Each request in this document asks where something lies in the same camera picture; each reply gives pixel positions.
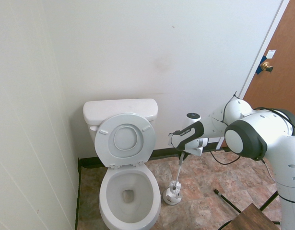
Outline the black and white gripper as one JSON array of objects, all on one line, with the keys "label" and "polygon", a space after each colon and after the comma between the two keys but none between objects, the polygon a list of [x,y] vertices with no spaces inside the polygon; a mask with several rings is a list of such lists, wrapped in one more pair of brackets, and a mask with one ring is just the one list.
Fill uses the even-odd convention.
[{"label": "black and white gripper", "polygon": [[197,121],[183,130],[176,130],[169,134],[169,145],[177,149],[185,156],[185,150],[196,149],[200,146],[199,138],[204,134],[204,126],[201,121]]}]

